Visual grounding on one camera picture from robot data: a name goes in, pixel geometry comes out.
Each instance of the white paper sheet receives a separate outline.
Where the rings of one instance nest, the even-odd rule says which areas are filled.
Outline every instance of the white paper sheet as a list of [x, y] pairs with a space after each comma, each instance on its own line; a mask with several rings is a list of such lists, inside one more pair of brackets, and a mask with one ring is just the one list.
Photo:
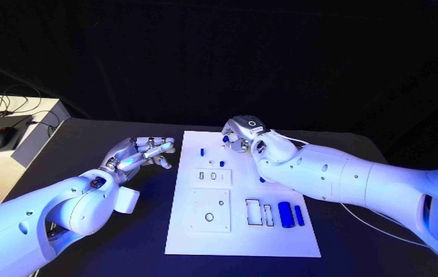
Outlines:
[[[275, 183], [261, 183], [251, 153], [239, 154], [231, 149], [222, 149], [222, 145], [221, 133], [185, 132], [166, 254], [322, 257], [303, 195]], [[225, 161], [224, 168], [232, 170], [232, 186], [215, 187], [231, 191], [231, 232], [193, 232], [189, 193], [193, 193], [196, 187], [190, 173], [196, 168], [221, 168], [221, 161]], [[261, 209], [264, 205], [271, 205], [274, 227], [265, 224], [264, 212], [262, 226], [248, 226], [247, 199], [258, 199]], [[297, 225], [294, 208], [296, 227], [281, 226], [278, 202], [283, 201], [290, 202], [291, 208], [300, 206], [304, 226]]]

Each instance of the black backdrop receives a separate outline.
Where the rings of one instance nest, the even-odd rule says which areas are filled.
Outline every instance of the black backdrop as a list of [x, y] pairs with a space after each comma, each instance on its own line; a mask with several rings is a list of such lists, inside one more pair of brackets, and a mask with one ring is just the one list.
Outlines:
[[254, 114], [355, 132], [438, 168], [437, 13], [438, 0], [0, 0], [0, 87], [101, 120]]

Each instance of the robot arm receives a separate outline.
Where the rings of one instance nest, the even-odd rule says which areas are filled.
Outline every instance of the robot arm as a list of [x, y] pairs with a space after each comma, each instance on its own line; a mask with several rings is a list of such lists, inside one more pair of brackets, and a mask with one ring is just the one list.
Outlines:
[[[162, 153], [173, 138], [129, 138], [110, 150], [101, 167], [0, 205], [0, 276], [29, 276], [87, 235], [113, 211], [133, 213], [139, 192], [120, 187], [153, 163], [170, 168]], [[56, 228], [46, 231], [46, 223]]]
[[[231, 142], [229, 134], [238, 140]], [[228, 147], [251, 150], [261, 177], [303, 195], [366, 207], [396, 219], [438, 251], [438, 171], [366, 161], [330, 147], [299, 148], [261, 120], [238, 116], [224, 127]]]

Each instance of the blue cylinder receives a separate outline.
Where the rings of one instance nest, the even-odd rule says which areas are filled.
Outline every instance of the blue cylinder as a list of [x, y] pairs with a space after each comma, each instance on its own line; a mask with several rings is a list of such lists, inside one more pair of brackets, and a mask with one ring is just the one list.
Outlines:
[[281, 218], [281, 225], [284, 228], [293, 228], [296, 226], [293, 210], [290, 208], [288, 202], [281, 202], [278, 204], [278, 211], [280, 211], [280, 218]]
[[303, 219], [303, 215], [301, 215], [301, 208], [300, 208], [300, 206], [294, 206], [294, 208], [296, 208], [299, 225], [304, 226], [304, 219]]

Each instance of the dark gray table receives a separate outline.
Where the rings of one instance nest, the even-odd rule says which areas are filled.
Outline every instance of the dark gray table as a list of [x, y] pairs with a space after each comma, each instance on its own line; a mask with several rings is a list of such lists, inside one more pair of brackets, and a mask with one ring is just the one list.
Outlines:
[[[126, 184], [141, 193], [134, 213], [114, 212], [98, 233], [74, 243], [39, 276], [438, 276], [438, 256], [433, 251], [375, 231], [339, 204], [311, 198], [306, 198], [306, 204], [323, 258], [165, 255], [183, 132], [221, 129], [65, 121], [7, 200], [97, 168], [110, 148], [126, 137], [175, 137], [177, 152], [169, 155], [172, 169], [147, 166]], [[385, 163], [372, 141], [355, 134], [278, 132]], [[378, 227], [417, 240], [409, 231], [369, 210], [350, 208]]]

